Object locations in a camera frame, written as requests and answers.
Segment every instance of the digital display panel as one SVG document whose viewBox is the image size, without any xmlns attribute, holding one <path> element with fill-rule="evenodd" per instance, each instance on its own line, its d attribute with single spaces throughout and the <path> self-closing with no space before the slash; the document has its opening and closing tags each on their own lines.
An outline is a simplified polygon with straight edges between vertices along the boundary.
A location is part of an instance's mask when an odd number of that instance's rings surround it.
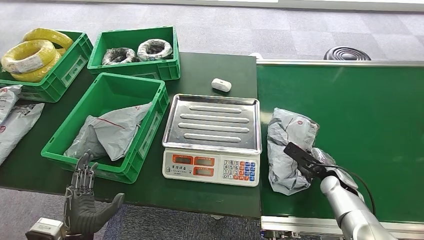
<svg viewBox="0 0 424 240">
<path fill-rule="evenodd" d="M 212 167 L 215 164 L 215 159 L 211 157 L 197 156 L 194 158 L 194 165 L 202 165 Z"/>
<path fill-rule="evenodd" d="M 214 175 L 214 169 L 213 168 L 195 168 L 194 175 L 212 177 Z"/>
<path fill-rule="evenodd" d="M 175 162 L 179 164 L 190 164 L 192 160 L 188 157 L 176 157 Z"/>
<path fill-rule="evenodd" d="M 190 155 L 172 155 L 172 162 L 176 164 L 193 164 L 193 157 Z"/>
</svg>

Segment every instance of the scale keypad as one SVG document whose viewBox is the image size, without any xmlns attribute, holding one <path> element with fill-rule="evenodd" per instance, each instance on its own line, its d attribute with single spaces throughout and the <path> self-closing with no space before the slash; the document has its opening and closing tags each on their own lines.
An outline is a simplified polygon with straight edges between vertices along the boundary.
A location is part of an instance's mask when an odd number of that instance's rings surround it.
<svg viewBox="0 0 424 240">
<path fill-rule="evenodd" d="M 256 163 L 251 161 L 224 160 L 224 179 L 255 181 Z"/>
</svg>

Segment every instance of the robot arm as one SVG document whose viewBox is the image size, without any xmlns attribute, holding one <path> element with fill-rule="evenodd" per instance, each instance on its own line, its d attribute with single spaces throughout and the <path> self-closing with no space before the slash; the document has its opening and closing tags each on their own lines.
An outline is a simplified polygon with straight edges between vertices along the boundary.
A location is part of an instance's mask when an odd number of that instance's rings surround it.
<svg viewBox="0 0 424 240">
<path fill-rule="evenodd" d="M 65 192 L 63 222 L 40 218 L 25 234 L 28 240 L 92 240 L 94 233 L 118 211 L 124 193 L 118 193 L 102 210 L 96 209 L 93 186 L 98 163 L 90 167 L 92 159 L 88 150 L 76 163 Z"/>
<path fill-rule="evenodd" d="M 327 197 L 345 239 L 397 239 L 380 224 L 358 195 L 342 187 L 337 177 L 324 178 L 321 182 L 321 192 Z"/>
<path fill-rule="evenodd" d="M 324 167 L 313 156 L 290 142 L 284 153 L 293 158 L 303 171 L 321 179 L 321 192 L 327 197 L 335 220 L 346 240 L 396 240 L 364 203 L 347 172 Z"/>
</svg>

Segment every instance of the stainless steel scale tray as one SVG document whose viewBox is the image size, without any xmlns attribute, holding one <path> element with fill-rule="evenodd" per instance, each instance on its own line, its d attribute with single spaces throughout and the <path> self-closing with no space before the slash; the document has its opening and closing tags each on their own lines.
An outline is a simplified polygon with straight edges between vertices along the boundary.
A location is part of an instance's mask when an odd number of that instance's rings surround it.
<svg viewBox="0 0 424 240">
<path fill-rule="evenodd" d="M 259 101 L 254 98 L 174 96 L 162 145 L 166 148 L 258 155 Z"/>
</svg>

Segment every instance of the green table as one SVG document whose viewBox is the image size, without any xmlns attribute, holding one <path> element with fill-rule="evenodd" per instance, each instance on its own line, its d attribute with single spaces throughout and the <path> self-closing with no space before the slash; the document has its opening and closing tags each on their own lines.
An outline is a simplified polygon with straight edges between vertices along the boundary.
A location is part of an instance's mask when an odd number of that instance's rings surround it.
<svg viewBox="0 0 424 240">
<path fill-rule="evenodd" d="M 291 196 L 271 189 L 266 136 L 274 108 L 282 108 L 320 125 L 315 146 L 364 179 L 379 221 L 424 223 L 423 63 L 264 60 L 257 82 L 263 216 L 334 217 L 319 180 Z M 365 188 L 359 190 L 370 206 Z"/>
<path fill-rule="evenodd" d="M 166 82 L 170 99 L 178 93 L 257 98 L 254 57 L 184 52 L 180 57 L 181 79 Z M 231 81 L 232 90 L 223 94 L 212 89 L 211 81 L 214 78 Z M 41 157 L 40 152 L 93 80 L 93 76 L 84 69 L 58 103 L 45 105 L 34 128 L 0 166 L 1 187 L 60 195 L 65 193 L 71 172 Z M 166 179 L 162 176 L 162 137 L 168 114 L 169 108 L 137 181 L 124 184 L 97 177 L 94 185 L 97 199 L 109 201 L 115 194 L 123 192 L 125 201 L 134 205 L 259 218 L 259 186 L 239 187 Z"/>
</svg>

